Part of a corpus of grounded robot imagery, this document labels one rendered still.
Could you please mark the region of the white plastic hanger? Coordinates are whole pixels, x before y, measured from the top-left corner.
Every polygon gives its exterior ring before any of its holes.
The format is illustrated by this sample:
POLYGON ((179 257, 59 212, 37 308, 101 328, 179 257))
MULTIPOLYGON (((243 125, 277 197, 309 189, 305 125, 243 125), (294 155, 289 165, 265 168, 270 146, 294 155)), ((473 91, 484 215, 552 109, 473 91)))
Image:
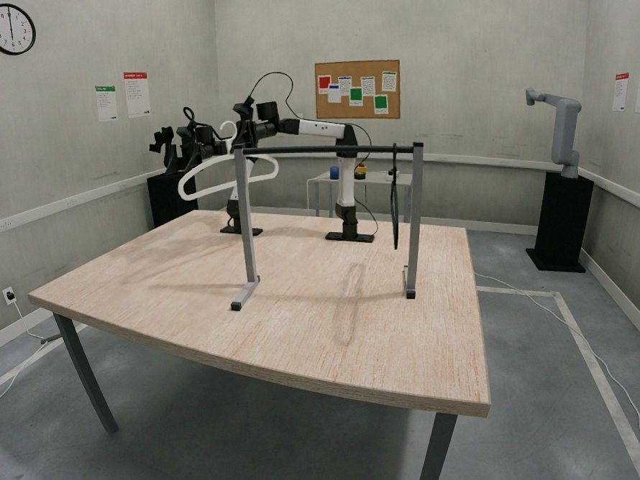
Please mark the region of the white plastic hanger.
MULTIPOLYGON (((214 158, 214 159, 212 159, 212 160, 209 160, 209 161, 207 161, 207 162, 205 162, 205 163, 203 163, 203 164, 199 165, 198 167, 194 168, 194 169, 193 169, 193 170, 191 170, 188 174, 186 174, 186 175, 183 177, 183 179, 179 182, 179 185, 178 185, 178 192, 179 192, 179 194, 180 194, 180 196, 181 196, 181 198, 182 198, 182 199, 184 199, 184 200, 193 200, 193 199, 196 199, 196 198, 200 198, 201 196, 208 195, 208 194, 210 194, 210 193, 214 193, 214 192, 219 191, 219 190, 223 190, 223 189, 226 189, 226 188, 231 188, 231 187, 237 186, 237 181, 234 181, 234 182, 232 182, 232 183, 227 183, 227 184, 219 185, 219 186, 216 186, 216 187, 213 187, 213 188, 209 188, 209 189, 207 189, 207 190, 203 190, 203 191, 198 192, 198 193, 195 193, 195 194, 193 194, 193 195, 186 195, 186 194, 184 193, 184 190, 183 190, 183 186, 184 186, 184 184, 185 184, 185 183, 186 183, 186 182, 187 182, 187 181, 188 181, 192 176, 194 176, 197 172, 199 172, 199 171, 201 171, 202 169, 204 169, 204 168, 206 168, 206 167, 208 167, 208 166, 210 166, 210 165, 212 165, 212 164, 215 164, 215 163, 217 163, 217 162, 221 162, 221 161, 223 161, 223 160, 230 160, 230 159, 233 159, 233 158, 234 158, 234 154, 230 154, 230 152, 229 152, 229 151, 230 151, 230 149, 232 148, 231 142, 235 139, 235 137, 236 137, 236 135, 237 135, 237 128, 236 128, 236 125, 235 125, 233 122, 225 121, 225 122, 221 125, 221 127, 220 127, 220 129, 219 129, 220 131, 223 129, 223 126, 224 126, 225 124, 231 124, 231 125, 234 127, 234 136, 233 136, 231 139, 228 139, 228 140, 226 141, 226 146, 227 146, 227 152, 228 152, 228 155, 220 156, 220 157, 214 158)), ((246 154, 246 157, 259 157, 259 158, 263 158, 263 159, 266 159, 266 160, 269 160, 269 161, 273 162, 273 164, 274 164, 274 166, 275 166, 275 169, 274 169, 273 174, 270 174, 270 175, 261 175, 261 176, 257 176, 257 177, 251 177, 251 178, 248 178, 248 182, 249 182, 249 183, 254 182, 254 181, 258 181, 258 180, 266 180, 266 179, 274 178, 274 177, 278 174, 278 168, 279 168, 279 166, 278 166, 278 161, 277 161, 275 158, 273 158, 273 157, 271 157, 271 156, 268 156, 268 155, 266 155, 266 154, 246 154)))

